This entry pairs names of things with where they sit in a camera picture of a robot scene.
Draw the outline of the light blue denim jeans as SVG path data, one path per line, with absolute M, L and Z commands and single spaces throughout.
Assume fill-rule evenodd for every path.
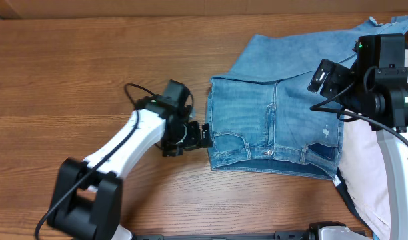
M 408 16 L 402 16 L 348 30 L 253 36 L 229 72 L 210 80 L 205 120 L 212 170 L 333 179 L 343 124 L 333 113 L 311 110 L 323 98 L 308 84 L 323 59 L 352 66 L 360 36 L 407 31 Z

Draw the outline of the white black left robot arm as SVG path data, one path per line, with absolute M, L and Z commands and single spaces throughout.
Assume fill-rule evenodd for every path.
M 184 84 L 170 80 L 162 94 L 132 100 L 128 122 L 100 150 L 62 163 L 34 236 L 48 224 L 73 239 L 133 239 L 120 224 L 123 182 L 142 156 L 153 146 L 163 157 L 211 146 L 209 126 L 192 121 L 194 105 L 187 103 L 192 99 Z

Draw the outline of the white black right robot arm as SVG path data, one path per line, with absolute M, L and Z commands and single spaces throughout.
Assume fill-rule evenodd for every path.
M 308 91 L 325 102 L 312 111 L 368 122 L 377 135 L 387 173 L 392 239 L 408 239 L 408 67 L 402 34 L 360 36 L 357 60 L 346 68 L 323 59 Z M 340 110 L 325 107 L 335 101 Z

